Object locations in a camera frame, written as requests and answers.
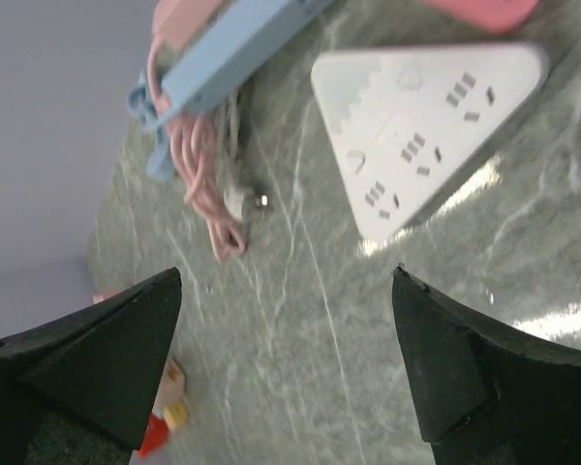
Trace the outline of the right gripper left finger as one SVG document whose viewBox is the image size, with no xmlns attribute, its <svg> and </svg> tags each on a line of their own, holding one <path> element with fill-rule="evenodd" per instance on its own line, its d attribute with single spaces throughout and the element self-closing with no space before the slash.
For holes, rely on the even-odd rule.
<svg viewBox="0 0 581 465">
<path fill-rule="evenodd" d="M 181 307 L 164 270 L 0 339 L 0 464 L 127 464 L 141 447 Z"/>
</svg>

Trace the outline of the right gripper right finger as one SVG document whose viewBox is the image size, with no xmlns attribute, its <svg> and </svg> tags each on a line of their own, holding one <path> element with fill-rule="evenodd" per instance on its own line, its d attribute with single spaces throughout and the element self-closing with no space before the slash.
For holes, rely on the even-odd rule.
<svg viewBox="0 0 581 465">
<path fill-rule="evenodd" d="M 438 464 L 581 464 L 581 350 L 393 271 L 392 308 L 422 440 Z"/>
</svg>

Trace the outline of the peach cartoon charger plug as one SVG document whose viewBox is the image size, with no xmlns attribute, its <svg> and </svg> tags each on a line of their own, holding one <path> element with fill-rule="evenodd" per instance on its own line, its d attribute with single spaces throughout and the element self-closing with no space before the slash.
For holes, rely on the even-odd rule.
<svg viewBox="0 0 581 465">
<path fill-rule="evenodd" d="M 166 407 L 175 404 L 186 390 L 186 376 L 183 369 L 170 357 L 165 365 L 164 373 L 159 385 L 157 405 L 163 411 Z"/>
</svg>

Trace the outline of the yellow charger plug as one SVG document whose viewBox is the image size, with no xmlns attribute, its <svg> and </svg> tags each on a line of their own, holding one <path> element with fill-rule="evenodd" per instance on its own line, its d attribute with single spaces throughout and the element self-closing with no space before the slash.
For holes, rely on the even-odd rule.
<svg viewBox="0 0 581 465">
<path fill-rule="evenodd" d="M 187 423 L 190 413 L 185 401 L 180 398 L 164 408 L 163 416 L 168 429 L 175 432 Z"/>
</svg>

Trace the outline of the white triangular power strip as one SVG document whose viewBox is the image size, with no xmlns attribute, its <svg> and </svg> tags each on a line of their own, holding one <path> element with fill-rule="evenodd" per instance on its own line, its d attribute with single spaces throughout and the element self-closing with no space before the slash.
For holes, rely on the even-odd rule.
<svg viewBox="0 0 581 465">
<path fill-rule="evenodd" d="M 526 42 L 334 50 L 311 83 L 359 234 L 411 220 L 545 82 Z"/>
</svg>

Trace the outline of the light blue power strip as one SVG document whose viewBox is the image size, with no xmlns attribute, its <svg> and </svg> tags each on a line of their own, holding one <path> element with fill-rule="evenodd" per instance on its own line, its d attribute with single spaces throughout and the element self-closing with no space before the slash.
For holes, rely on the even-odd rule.
<svg viewBox="0 0 581 465">
<path fill-rule="evenodd" d="M 221 5 L 220 1 L 161 1 L 156 6 L 154 39 L 174 49 L 195 40 L 161 78 L 159 105 L 154 104 L 151 70 L 140 73 L 127 97 L 129 113 L 143 132 L 155 136 L 145 172 L 156 181 L 168 181 L 175 173 L 166 128 L 171 119 L 184 109 L 189 114 L 213 110 L 330 3 L 234 1 L 196 38 Z"/>
</svg>

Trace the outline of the pink cube socket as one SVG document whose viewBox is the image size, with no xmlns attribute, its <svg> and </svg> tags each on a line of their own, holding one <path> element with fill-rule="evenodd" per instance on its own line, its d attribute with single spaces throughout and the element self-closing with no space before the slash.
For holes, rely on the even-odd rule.
<svg viewBox="0 0 581 465">
<path fill-rule="evenodd" d="M 94 304 L 98 304 L 101 303 L 115 295 L 120 294 L 121 291 L 120 290 L 114 290 L 114 291 L 110 291 L 110 292 L 106 292 L 106 293 L 102 293 L 102 294 L 94 294 L 93 295 L 93 303 Z"/>
</svg>

